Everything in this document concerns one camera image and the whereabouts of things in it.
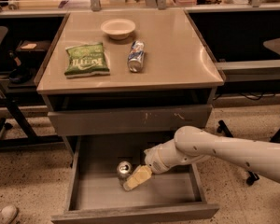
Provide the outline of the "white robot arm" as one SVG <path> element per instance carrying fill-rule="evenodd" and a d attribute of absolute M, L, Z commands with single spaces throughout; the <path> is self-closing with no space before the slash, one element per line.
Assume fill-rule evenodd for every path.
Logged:
<path fill-rule="evenodd" d="M 280 184 L 280 143 L 210 134 L 193 126 L 179 128 L 174 138 L 145 150 L 145 164 L 138 166 L 123 184 L 127 191 L 178 165 L 214 156 Z"/>

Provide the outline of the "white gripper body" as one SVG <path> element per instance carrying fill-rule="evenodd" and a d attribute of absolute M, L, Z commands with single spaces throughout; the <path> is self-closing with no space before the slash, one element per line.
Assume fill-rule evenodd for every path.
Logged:
<path fill-rule="evenodd" d="M 145 150 L 145 165 L 153 174 L 162 174 L 170 170 L 170 151 L 163 147 L 153 147 Z"/>

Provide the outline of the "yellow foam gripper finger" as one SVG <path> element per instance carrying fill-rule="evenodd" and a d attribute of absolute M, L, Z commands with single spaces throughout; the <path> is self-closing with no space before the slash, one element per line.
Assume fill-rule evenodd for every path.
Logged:
<path fill-rule="evenodd" d="M 148 181 L 152 176 L 152 171 L 147 165 L 139 165 L 123 184 L 127 191 L 135 189 L 139 185 Z"/>

